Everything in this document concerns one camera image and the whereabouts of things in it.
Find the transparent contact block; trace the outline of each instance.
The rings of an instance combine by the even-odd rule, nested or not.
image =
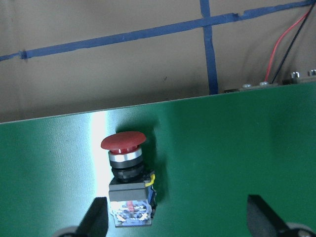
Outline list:
[[[147,200],[111,201],[116,227],[151,225],[152,207]]]

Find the green board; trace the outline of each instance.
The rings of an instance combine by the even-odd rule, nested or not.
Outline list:
[[[153,225],[109,237],[249,237],[248,194],[316,229],[316,83],[0,125],[0,236],[77,226],[112,177],[101,140],[147,135],[156,171]]]

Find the blue masking tape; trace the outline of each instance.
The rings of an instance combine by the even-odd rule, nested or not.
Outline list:
[[[203,17],[210,17],[210,7],[209,0],[200,0],[201,14]],[[209,94],[218,94],[218,83],[217,83],[217,71],[216,71],[216,61],[215,52],[212,41],[212,26],[203,27],[204,34],[204,47],[205,47],[205,57],[206,57],[206,68],[207,68],[207,78],[208,78],[208,88]]]
[[[155,37],[155,36],[168,35],[172,33],[196,29],[199,27],[213,26],[213,25],[225,24],[225,23],[234,22],[234,21],[252,19],[252,18],[256,18],[256,17],[263,16],[266,14],[270,14],[273,12],[285,10],[285,9],[310,5],[313,2],[315,2],[315,0],[305,0],[305,1],[300,1],[300,2],[288,3],[284,5],[278,5],[278,6],[262,7],[258,9],[247,10],[244,12],[242,16],[239,16],[236,13],[229,13],[229,14],[212,16],[212,17],[209,16],[202,19],[198,19],[198,20],[186,21],[186,22],[171,24],[167,26],[150,28],[146,30],[133,31],[133,32],[123,33],[123,34],[118,34],[118,35],[105,36],[105,37],[100,37],[100,38],[95,38],[95,39],[87,39],[87,40],[82,40],[82,41],[77,41],[77,42],[32,49],[32,50],[23,51],[23,53],[0,56],[0,61],[7,60],[19,55],[23,56],[21,57],[21,59],[27,59],[27,58],[32,58],[32,57],[40,57],[40,56],[46,56],[46,55],[51,55],[51,54],[69,52],[69,51],[82,49],[82,48],[92,48],[92,47],[113,44],[113,43],[120,43],[120,42],[150,38],[150,37]]]

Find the screw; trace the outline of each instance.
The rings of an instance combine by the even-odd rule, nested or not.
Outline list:
[[[300,73],[299,72],[292,72],[291,73],[291,79],[296,79],[300,77]]]
[[[307,231],[304,231],[304,230],[299,230],[299,232],[297,234],[299,237],[312,237],[312,235],[310,233],[308,233]]]
[[[242,88],[249,88],[249,87],[251,87],[251,84],[244,84],[244,85],[242,85]]]
[[[308,76],[311,77],[311,76],[316,76],[316,70],[313,69],[313,70],[309,70],[308,71]]]
[[[260,86],[264,86],[264,85],[269,85],[269,83],[267,81],[262,81],[259,83]]]

